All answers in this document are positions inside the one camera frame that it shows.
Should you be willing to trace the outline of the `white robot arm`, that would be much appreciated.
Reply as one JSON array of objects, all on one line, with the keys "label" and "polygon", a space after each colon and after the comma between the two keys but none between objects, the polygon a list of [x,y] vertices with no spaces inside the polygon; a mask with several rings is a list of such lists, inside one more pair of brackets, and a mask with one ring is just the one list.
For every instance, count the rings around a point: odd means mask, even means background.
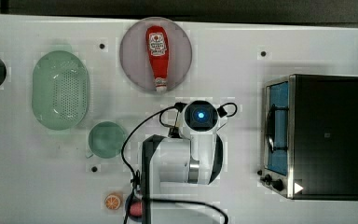
[{"label": "white robot arm", "polygon": [[224,147],[217,131],[227,111],[203,100],[177,103],[173,108],[178,120],[170,134],[154,134],[141,147],[142,224],[218,224],[198,206],[214,210],[228,222],[225,213],[211,204],[160,192],[160,186],[169,182],[209,185],[223,165]]}]

